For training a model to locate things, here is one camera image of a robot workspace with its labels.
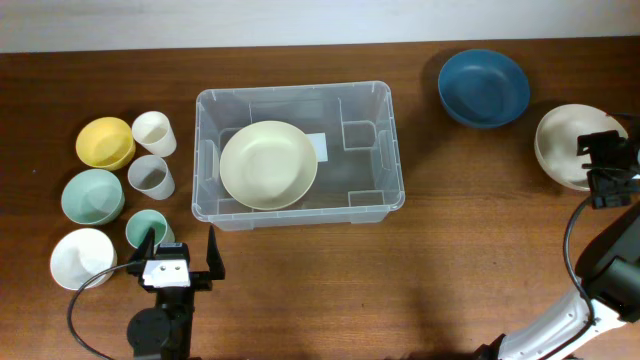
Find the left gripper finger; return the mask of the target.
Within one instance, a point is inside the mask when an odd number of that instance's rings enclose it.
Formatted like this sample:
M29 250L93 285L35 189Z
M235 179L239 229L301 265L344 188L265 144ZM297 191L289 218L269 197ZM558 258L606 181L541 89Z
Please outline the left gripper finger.
M213 225L209 227L206 262L209 267L209 276L211 278L225 277L225 266L218 249Z
M153 257L155 247L155 230L149 227L142 243L130 257L131 262L141 262L149 260Z

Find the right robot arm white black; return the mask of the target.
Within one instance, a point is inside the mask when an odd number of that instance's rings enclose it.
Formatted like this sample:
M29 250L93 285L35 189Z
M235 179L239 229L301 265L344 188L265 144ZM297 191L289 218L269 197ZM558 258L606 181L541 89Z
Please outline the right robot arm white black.
M569 359L595 337L639 320L639 141L615 130L581 135L577 153L588 155L590 195L574 210L563 237L571 290L528 327L480 346L474 359ZM569 243L586 207L626 206L572 263Z

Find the dark blue large bowl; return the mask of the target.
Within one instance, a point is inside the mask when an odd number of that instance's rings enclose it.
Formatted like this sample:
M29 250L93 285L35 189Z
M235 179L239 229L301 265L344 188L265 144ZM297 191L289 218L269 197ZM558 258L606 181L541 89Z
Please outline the dark blue large bowl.
M456 122L477 129L504 126L528 108L527 75L510 57L488 49L462 51L445 62L437 80L439 98Z

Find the cream large bowl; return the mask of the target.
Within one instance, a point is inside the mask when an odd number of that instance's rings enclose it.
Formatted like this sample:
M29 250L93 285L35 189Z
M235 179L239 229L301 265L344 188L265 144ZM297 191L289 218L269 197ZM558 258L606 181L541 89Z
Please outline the cream large bowl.
M242 128L220 157L226 191L239 203L260 211L283 209L300 200L317 172L311 140L299 128L281 121Z

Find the beige large bowl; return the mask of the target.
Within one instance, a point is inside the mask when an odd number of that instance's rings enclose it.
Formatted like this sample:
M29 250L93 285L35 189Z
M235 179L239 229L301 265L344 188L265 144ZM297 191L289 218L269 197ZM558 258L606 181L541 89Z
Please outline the beige large bowl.
M577 156L577 139L581 135L616 130L622 137L628 133L604 111L583 104L566 104L550 110L538 124L534 151L538 163L554 181L578 191L589 191L588 155Z

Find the white small bowl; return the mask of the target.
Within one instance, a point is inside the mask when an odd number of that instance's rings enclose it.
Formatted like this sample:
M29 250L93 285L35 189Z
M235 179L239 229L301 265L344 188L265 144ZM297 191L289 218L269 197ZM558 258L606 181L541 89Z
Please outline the white small bowl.
M82 228L65 235L50 258L54 281L64 289L78 290L92 276L117 264L111 239L102 231Z

